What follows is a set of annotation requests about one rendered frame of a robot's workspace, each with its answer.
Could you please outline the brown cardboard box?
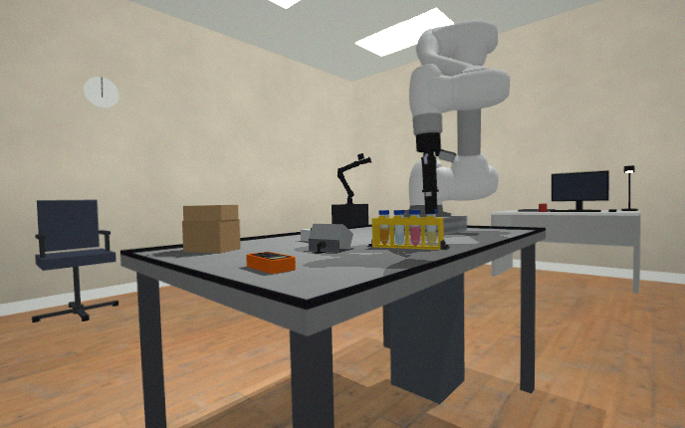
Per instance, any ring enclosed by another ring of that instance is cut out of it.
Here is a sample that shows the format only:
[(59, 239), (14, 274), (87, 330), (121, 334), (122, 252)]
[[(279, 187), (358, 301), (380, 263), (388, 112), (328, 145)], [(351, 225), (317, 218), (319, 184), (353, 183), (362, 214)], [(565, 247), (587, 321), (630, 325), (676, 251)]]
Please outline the brown cardboard box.
[(238, 205), (183, 206), (182, 235), (183, 252), (225, 253), (241, 249)]

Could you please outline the yellow rack with four tubes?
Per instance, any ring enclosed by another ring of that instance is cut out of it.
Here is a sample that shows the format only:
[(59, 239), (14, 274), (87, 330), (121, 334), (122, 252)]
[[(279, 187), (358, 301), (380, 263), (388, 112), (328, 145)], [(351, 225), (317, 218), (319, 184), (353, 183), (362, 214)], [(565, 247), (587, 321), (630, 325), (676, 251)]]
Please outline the yellow rack with four tubes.
[[(380, 244), (380, 225), (389, 225), (389, 244)], [(405, 245), (394, 244), (394, 225), (405, 225)], [(409, 225), (421, 225), (421, 245), (409, 245)], [(425, 246), (425, 225), (438, 225), (438, 246)], [(443, 218), (433, 218), (433, 216), (426, 216), (426, 218), (417, 218), (417, 216), (410, 216), (410, 218), (401, 218), (401, 216), (394, 216), (394, 218), (385, 218), (385, 216), (378, 216), (372, 218), (372, 247), (377, 248), (403, 248), (403, 249), (429, 249), (440, 250), (440, 241), (443, 238)]]

